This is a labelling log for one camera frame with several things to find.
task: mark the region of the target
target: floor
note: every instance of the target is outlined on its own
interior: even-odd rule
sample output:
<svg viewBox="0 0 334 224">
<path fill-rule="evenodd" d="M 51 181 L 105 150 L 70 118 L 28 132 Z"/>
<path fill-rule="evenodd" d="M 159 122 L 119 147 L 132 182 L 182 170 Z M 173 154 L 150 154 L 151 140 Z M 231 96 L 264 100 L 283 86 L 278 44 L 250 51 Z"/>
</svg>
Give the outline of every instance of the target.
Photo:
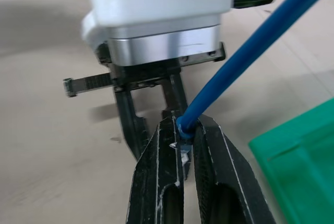
<svg viewBox="0 0 334 224">
<path fill-rule="evenodd" d="M 281 1 L 223 16 L 229 56 Z M 89 9 L 88 0 L 0 0 L 0 224 L 125 223 L 135 161 L 112 92 L 69 99 L 63 91 L 64 78 L 106 71 L 80 40 Z M 247 143 L 334 96 L 333 12 L 334 0 L 318 2 L 206 112 L 253 166 L 277 223 Z M 221 64 L 183 70 L 189 101 Z M 154 126 L 161 91 L 134 97 Z M 199 224 L 193 173 L 185 197 L 185 224 Z"/>
</svg>

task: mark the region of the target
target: blue rod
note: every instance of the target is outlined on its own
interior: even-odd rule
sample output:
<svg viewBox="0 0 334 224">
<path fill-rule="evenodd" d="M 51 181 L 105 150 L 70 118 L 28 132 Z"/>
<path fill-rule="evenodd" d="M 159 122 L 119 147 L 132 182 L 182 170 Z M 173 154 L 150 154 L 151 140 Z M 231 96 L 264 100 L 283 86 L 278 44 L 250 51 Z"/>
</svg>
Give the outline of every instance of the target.
<svg viewBox="0 0 334 224">
<path fill-rule="evenodd" d="M 183 137 L 198 117 L 317 0 L 285 0 L 203 87 L 184 115 L 177 119 Z"/>
</svg>

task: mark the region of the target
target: green bin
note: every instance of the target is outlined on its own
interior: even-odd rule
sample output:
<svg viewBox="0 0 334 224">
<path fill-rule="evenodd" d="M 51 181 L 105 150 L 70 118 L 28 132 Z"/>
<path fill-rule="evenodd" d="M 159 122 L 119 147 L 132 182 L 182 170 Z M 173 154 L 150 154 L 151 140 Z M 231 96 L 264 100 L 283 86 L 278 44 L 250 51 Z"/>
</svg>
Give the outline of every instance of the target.
<svg viewBox="0 0 334 224">
<path fill-rule="evenodd" d="M 334 224 L 334 99 L 249 146 L 289 224 Z"/>
</svg>

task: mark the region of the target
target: cable tip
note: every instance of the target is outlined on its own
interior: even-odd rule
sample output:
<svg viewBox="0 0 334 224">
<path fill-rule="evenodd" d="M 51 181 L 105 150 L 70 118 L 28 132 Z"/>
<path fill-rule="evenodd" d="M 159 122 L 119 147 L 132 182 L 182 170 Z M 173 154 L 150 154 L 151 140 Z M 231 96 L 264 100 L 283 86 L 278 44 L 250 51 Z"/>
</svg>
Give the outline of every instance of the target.
<svg viewBox="0 0 334 224">
<path fill-rule="evenodd" d="M 182 120 L 182 116 L 180 116 L 176 119 L 176 126 L 177 126 L 177 130 L 178 130 L 178 134 L 179 134 L 180 138 L 181 139 L 192 139 L 192 138 L 194 138 L 195 133 L 186 133 L 182 130 L 181 120 Z"/>
</svg>

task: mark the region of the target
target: black plastic part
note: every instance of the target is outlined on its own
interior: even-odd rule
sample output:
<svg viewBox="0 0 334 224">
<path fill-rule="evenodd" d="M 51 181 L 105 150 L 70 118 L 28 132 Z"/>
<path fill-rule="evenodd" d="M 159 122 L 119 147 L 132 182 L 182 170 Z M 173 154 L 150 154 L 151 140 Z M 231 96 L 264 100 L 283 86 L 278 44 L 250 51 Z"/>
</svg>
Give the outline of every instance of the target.
<svg viewBox="0 0 334 224">
<path fill-rule="evenodd" d="M 178 69 L 179 72 L 181 71 L 180 68 L 173 68 L 173 72 L 175 72 L 176 69 Z M 154 81 L 153 85 L 162 86 L 166 101 L 166 109 L 162 111 L 163 118 L 170 116 L 171 113 L 184 113 L 188 105 L 179 73 L 159 78 L 157 81 Z M 145 119 L 136 115 L 131 96 L 131 90 L 134 90 L 134 88 L 130 86 L 131 85 L 114 87 L 114 92 L 125 140 L 133 155 L 138 160 L 148 143 L 149 133 Z M 182 140 L 181 145 L 185 147 L 185 149 L 189 149 L 189 160 L 188 163 L 184 165 L 184 177 L 187 178 L 191 163 L 192 143 Z"/>
<path fill-rule="evenodd" d="M 183 173 L 175 117 L 162 120 L 133 176 L 127 224 L 182 224 Z"/>
<path fill-rule="evenodd" d="M 165 78 L 172 74 L 179 74 L 181 67 L 178 59 L 152 62 L 136 66 L 114 66 L 118 77 L 117 85 L 132 82 L 142 82 L 149 79 Z"/>
<path fill-rule="evenodd" d="M 78 93 L 102 89 L 114 85 L 110 73 L 93 75 L 81 79 L 67 78 L 63 80 L 66 95 L 75 97 Z"/>
<path fill-rule="evenodd" d="M 194 165 L 202 224 L 275 223 L 249 163 L 205 115 L 196 128 Z"/>
<path fill-rule="evenodd" d="M 101 65 L 111 63 L 110 51 L 107 43 L 103 43 L 95 50 L 95 54 Z"/>
<path fill-rule="evenodd" d="M 128 87 L 124 87 L 122 91 L 116 91 L 114 88 L 114 92 L 124 138 L 136 160 L 139 160 L 149 140 L 146 121 L 136 115 L 131 90 Z"/>
<path fill-rule="evenodd" d="M 222 56 L 216 58 L 213 62 L 223 61 L 224 59 L 226 59 L 226 50 L 225 50 L 224 43 L 222 41 L 219 43 L 219 49 L 220 49 Z"/>
</svg>

